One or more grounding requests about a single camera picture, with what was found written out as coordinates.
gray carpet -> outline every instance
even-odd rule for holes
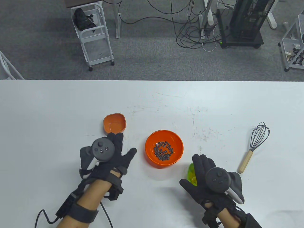
[[[188,3],[172,1],[173,11]],[[150,2],[165,12],[171,10],[170,0]],[[200,0],[196,0],[195,12],[200,7]],[[285,33],[282,23],[292,22],[302,7],[303,0],[280,1],[273,12],[278,27],[272,30],[265,21],[261,28],[265,44],[258,50],[223,50],[218,46],[205,52],[179,47],[172,23],[160,19],[122,24],[121,38],[115,39],[114,15],[105,3],[115,66],[103,63],[89,72],[63,0],[1,0],[0,50],[26,79],[304,81],[304,70],[284,72],[277,46]],[[154,10],[146,0],[124,0],[120,11],[128,22],[146,16],[171,18]],[[212,11],[216,11],[216,1]],[[186,19],[186,11],[174,15],[176,21]],[[206,50],[213,48],[214,44],[205,45]]]

orange lid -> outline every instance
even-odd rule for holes
[[[126,119],[121,113],[110,114],[103,119],[103,127],[107,134],[110,132],[114,134],[122,133],[126,126]]]

wooden whisk handle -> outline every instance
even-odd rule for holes
[[[247,152],[245,158],[243,159],[241,165],[239,166],[239,169],[237,170],[238,173],[243,173],[245,171],[252,155],[253,152],[251,150]]]

white chair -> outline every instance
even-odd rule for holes
[[[11,62],[5,57],[5,55],[0,51],[0,80],[1,79],[16,79],[9,68],[11,68],[19,77],[23,79],[22,75],[17,71],[17,69],[11,64]]]

finger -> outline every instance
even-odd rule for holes
[[[111,140],[112,142],[114,141],[115,139],[115,134],[113,132],[109,133],[106,137],[107,139]]]
[[[194,186],[193,184],[191,184],[186,179],[181,179],[179,181],[179,184],[193,197],[193,193],[195,191],[196,186]]]
[[[115,151],[121,155],[121,151],[123,149],[123,133],[118,133],[115,135],[113,144],[115,146]]]
[[[207,173],[211,169],[208,158],[204,154],[200,155],[200,157],[204,166],[205,173]]]
[[[209,162],[209,164],[210,164],[210,168],[211,168],[211,169],[214,168],[214,167],[216,167],[214,161],[213,161],[211,158],[208,158],[208,162]]]
[[[202,160],[198,154],[195,154],[192,156],[192,162],[194,166],[197,185],[201,185],[205,181],[205,172]]]
[[[128,163],[130,163],[130,161],[133,159],[136,152],[137,152],[136,148],[131,148],[129,150],[129,152],[123,156],[124,161],[127,161]]]

